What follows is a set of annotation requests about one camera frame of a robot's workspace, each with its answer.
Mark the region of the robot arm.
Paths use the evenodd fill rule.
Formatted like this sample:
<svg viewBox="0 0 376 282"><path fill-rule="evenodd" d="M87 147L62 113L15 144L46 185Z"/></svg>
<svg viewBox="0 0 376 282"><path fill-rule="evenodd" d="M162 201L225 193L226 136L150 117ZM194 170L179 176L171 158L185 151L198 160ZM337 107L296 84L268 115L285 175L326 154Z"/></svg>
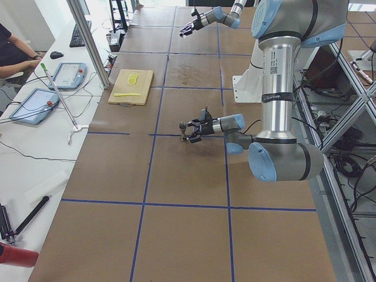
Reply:
<svg viewBox="0 0 376 282"><path fill-rule="evenodd" d="M189 6L193 6L193 9L191 10L191 16L196 16L196 19L187 23L180 30L179 36L181 38L186 38L194 31L198 31L214 22L224 24L233 29L237 29L241 22L241 13L246 7L247 1L234 1L229 13L224 12L221 6L215 6L205 13L199 13L196 8L196 1L188 3Z"/></svg>
<svg viewBox="0 0 376 282"><path fill-rule="evenodd" d="M347 1L261 1L251 34L263 52L262 128L255 136L243 132L241 114L214 118L203 109L182 139L199 142L203 135L223 132L227 152L249 152L253 175L264 182L305 180L323 168L323 154L299 143L292 133L294 58L297 48L326 46L345 33Z"/></svg>

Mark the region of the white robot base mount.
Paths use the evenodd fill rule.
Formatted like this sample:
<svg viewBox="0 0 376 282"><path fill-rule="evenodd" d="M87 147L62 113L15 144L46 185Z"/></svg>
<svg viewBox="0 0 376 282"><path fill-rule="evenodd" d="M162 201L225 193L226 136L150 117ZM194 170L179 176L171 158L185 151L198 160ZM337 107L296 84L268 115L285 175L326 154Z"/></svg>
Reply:
<svg viewBox="0 0 376 282"><path fill-rule="evenodd" d="M236 103L261 103L263 88L263 51L256 39L249 68L241 76L233 76Z"/></svg>

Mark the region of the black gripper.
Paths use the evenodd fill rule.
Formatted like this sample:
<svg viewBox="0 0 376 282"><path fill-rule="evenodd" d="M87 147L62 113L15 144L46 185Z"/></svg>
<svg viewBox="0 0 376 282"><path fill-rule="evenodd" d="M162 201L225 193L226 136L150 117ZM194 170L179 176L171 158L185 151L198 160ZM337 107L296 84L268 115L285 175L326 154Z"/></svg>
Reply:
<svg viewBox="0 0 376 282"><path fill-rule="evenodd" d="M197 130L198 135L183 135L182 141L197 143L202 141L201 135L212 135L213 130L213 118L211 116L201 117L200 119L193 119L185 123L187 127L194 126L199 127Z"/></svg>
<svg viewBox="0 0 376 282"><path fill-rule="evenodd" d="M185 25L179 32L179 36L181 38L186 38L187 36L191 35L194 30L199 30L204 28L204 18L205 16L198 16L193 23L188 23Z"/></svg>

